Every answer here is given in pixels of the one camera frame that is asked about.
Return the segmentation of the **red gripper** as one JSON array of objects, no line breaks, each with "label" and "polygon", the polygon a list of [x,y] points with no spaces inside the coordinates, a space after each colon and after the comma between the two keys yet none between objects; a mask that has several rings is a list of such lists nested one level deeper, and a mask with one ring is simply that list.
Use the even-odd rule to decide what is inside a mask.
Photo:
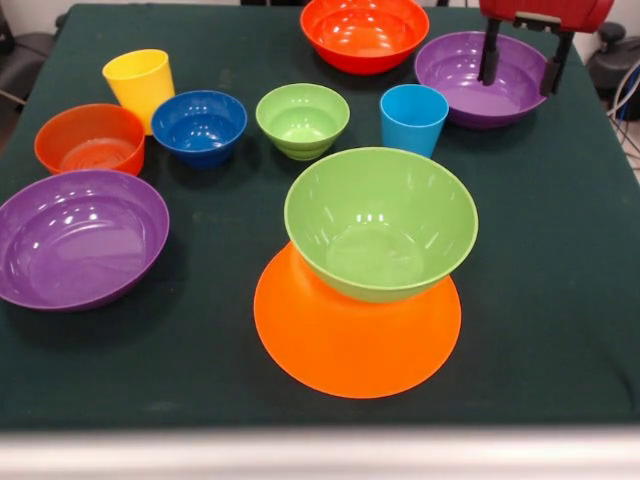
[{"label": "red gripper", "polygon": [[613,0],[480,0],[488,19],[478,80],[484,86],[495,82],[499,62],[497,39],[501,21],[530,30],[552,30],[559,43],[547,60],[540,82],[541,96],[555,95],[564,73],[574,33],[593,33],[608,16]]}]

